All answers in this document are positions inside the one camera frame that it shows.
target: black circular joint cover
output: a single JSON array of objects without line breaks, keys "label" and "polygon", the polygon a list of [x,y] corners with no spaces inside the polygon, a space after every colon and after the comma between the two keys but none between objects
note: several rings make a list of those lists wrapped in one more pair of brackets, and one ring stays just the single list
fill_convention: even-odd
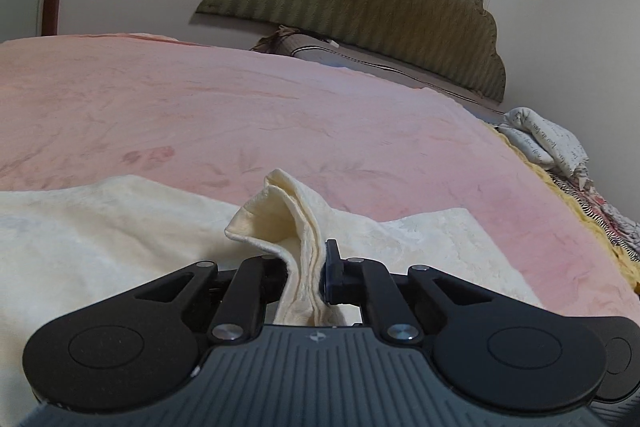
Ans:
[{"label": "black circular joint cover", "polygon": [[476,305],[438,334],[433,359],[460,393],[511,412],[577,407],[606,370],[604,346],[586,327],[540,310]]},{"label": "black circular joint cover", "polygon": [[95,305],[41,327],[22,366],[34,393],[81,412],[133,409],[170,394],[196,365],[198,346],[166,305]]}]

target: silver screw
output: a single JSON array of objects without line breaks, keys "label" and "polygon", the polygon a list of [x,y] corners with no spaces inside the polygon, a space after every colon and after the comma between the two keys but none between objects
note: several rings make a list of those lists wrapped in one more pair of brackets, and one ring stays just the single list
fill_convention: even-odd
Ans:
[{"label": "silver screw", "polygon": [[234,341],[242,337],[244,330],[237,324],[218,324],[211,333],[221,341]]},{"label": "silver screw", "polygon": [[412,341],[420,335],[420,331],[411,324],[394,324],[386,330],[386,334],[396,341]]}]

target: mattress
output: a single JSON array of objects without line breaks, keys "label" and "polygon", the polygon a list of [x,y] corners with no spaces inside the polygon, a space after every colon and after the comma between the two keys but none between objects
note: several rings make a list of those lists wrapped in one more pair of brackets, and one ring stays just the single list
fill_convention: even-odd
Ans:
[{"label": "mattress", "polygon": [[503,112],[494,100],[484,98],[476,92],[451,84],[435,73],[421,70],[399,60],[338,44],[335,41],[327,42],[304,33],[287,33],[286,30],[284,36],[275,38],[273,46],[270,46],[268,51],[334,68],[349,68],[369,73],[415,89],[429,87],[452,98],[476,118],[486,123],[502,123]]},{"label": "mattress", "polygon": [[466,208],[547,309],[640,323],[638,298],[591,232],[436,90],[143,36],[10,41],[0,64],[0,190],[138,174],[242,204],[282,168],[377,221]]}]

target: yellow fabric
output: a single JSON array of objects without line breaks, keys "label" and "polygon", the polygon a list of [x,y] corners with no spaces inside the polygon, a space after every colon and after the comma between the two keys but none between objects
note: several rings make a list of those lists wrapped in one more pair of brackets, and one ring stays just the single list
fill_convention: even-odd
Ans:
[{"label": "yellow fabric", "polygon": [[600,227],[600,225],[594,220],[592,217],[587,216],[581,209],[580,204],[574,198],[562,192],[562,190],[553,182],[551,176],[546,173],[544,169],[541,167],[531,163],[529,160],[525,158],[525,155],[516,147],[509,143],[509,140],[506,139],[502,134],[497,132],[493,127],[489,127],[500,139],[505,142],[505,144],[513,150],[514,153],[524,162],[526,165],[535,172],[538,177],[545,183],[550,190],[552,190],[562,201],[571,209],[574,213],[575,217],[580,219],[580,222],[587,227],[587,229],[591,230],[591,233],[596,237],[598,242],[602,245],[602,247],[607,251],[610,258],[614,261],[620,273],[625,278],[625,280],[629,283],[631,288],[638,294],[640,294],[640,263],[634,263],[629,259],[629,256],[622,249],[622,247],[615,247],[611,244],[607,234]]}]

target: green headboard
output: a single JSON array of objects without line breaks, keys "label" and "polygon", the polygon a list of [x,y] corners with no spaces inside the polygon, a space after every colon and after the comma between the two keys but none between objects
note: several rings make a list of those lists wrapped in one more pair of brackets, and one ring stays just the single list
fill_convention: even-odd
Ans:
[{"label": "green headboard", "polygon": [[483,0],[203,0],[198,13],[279,23],[402,60],[502,101],[505,71]]}]

